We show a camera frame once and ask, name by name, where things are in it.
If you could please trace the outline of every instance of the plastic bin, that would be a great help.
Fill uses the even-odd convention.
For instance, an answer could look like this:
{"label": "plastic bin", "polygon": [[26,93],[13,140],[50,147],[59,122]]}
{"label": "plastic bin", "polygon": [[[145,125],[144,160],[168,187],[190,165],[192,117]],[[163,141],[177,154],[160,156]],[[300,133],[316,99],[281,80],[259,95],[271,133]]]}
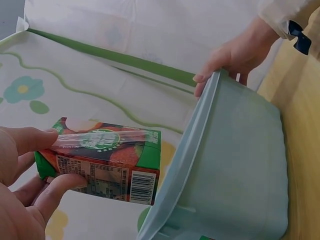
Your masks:
{"label": "plastic bin", "polygon": [[137,240],[277,240],[287,225],[280,111],[215,72]]}

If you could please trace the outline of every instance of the white sleeve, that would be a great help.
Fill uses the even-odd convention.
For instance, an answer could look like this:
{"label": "white sleeve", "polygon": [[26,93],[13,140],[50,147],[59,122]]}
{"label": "white sleeve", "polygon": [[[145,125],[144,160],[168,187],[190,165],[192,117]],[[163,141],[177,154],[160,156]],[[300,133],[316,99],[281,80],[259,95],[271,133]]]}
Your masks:
{"label": "white sleeve", "polygon": [[296,22],[304,29],[311,14],[319,7],[320,0],[263,0],[259,17],[281,38],[291,40],[289,21]]}

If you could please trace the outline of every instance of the hand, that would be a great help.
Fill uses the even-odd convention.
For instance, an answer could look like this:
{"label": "hand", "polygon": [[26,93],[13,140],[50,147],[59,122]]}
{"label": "hand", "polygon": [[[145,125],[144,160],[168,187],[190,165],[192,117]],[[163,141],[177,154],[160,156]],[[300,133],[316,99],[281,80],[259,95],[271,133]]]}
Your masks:
{"label": "hand", "polygon": [[45,240],[46,225],[64,193],[87,185],[80,175],[63,174],[44,190],[46,183],[39,176],[15,192],[8,189],[35,162],[33,151],[51,147],[57,137],[55,130],[0,127],[1,239]]}
{"label": "hand", "polygon": [[220,68],[227,70],[234,80],[240,74],[239,82],[246,86],[248,74],[265,60],[278,38],[276,32],[257,17],[242,34],[211,54],[209,61],[193,78],[197,82],[194,95],[201,96],[207,80]]}

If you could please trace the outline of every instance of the wooden surface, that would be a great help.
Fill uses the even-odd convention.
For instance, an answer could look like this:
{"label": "wooden surface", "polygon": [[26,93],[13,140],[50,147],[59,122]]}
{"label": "wooden surface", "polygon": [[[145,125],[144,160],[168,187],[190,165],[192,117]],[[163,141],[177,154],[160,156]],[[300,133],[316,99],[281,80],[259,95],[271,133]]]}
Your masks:
{"label": "wooden surface", "polygon": [[259,93],[282,112],[289,178],[284,240],[320,240],[320,9],[305,34],[309,56],[285,41]]}

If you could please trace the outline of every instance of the black hair clip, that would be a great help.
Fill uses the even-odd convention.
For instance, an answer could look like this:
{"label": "black hair clip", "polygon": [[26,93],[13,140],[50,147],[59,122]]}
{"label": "black hair clip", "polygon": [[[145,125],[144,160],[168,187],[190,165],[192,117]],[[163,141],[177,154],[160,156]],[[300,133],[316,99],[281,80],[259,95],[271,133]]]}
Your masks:
{"label": "black hair clip", "polygon": [[290,20],[288,31],[291,36],[298,38],[293,47],[300,53],[308,55],[312,41],[302,33],[303,28],[295,21]]}

